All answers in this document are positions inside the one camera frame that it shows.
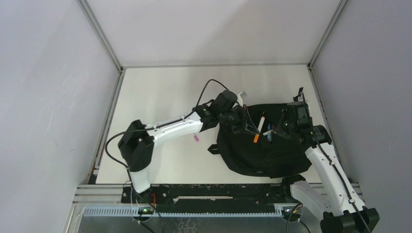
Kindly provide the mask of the black student backpack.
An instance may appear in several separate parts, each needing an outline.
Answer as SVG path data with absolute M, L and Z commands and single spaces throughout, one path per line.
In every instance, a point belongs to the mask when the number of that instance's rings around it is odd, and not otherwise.
M 303 88 L 293 97 L 291 102 L 302 101 Z M 226 166 L 233 172 L 252 177 L 282 178 L 306 172 L 311 162 L 306 158 L 302 146 L 292 140 L 284 139 L 272 133 L 269 142 L 262 134 L 271 124 L 273 130 L 283 112 L 287 112 L 288 103 L 265 103 L 246 106 L 247 128 L 234 133 L 228 126 L 219 124 L 217 140 L 207 150 L 211 154 L 220 155 Z M 254 137 L 260 118 L 265 116 L 263 128 L 257 143 Z

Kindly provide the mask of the orange capped white marker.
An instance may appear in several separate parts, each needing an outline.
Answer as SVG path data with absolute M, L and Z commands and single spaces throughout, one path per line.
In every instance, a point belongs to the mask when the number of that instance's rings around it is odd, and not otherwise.
M 253 140 L 254 143 L 257 143 L 257 142 L 258 142 L 258 139 L 259 139 L 261 130 L 262 130 L 262 128 L 263 128 L 263 124 L 264 124 L 265 118 L 266 118 L 265 116 L 262 116 L 262 117 L 260 118 L 260 121 L 259 121 L 259 124 L 258 124 L 258 127 L 257 127 L 257 133 L 255 134 L 255 137 L 254 137 L 254 140 Z

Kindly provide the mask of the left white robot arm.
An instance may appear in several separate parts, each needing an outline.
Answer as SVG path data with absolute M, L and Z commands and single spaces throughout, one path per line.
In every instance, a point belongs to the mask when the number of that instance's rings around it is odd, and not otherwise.
M 152 196 L 147 170 L 156 147 L 187 134 L 215 128 L 218 124 L 242 131 L 247 125 L 245 110 L 245 105 L 212 109 L 210 105 L 202 104 L 164 122 L 143 124 L 140 120 L 133 121 L 118 142 L 134 189 L 133 196 L 140 202 L 147 202 Z

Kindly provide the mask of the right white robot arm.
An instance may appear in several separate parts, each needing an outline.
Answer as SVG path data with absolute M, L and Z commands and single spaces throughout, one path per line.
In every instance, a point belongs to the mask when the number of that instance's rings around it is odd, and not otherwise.
M 302 146 L 320 178 L 325 196 L 299 174 L 281 182 L 281 197 L 298 201 L 320 222 L 323 233 L 370 233 L 380 220 L 375 208 L 367 208 L 351 185 L 337 158 L 332 139 L 322 125 L 314 126 L 308 114 L 283 112 L 275 134 Z

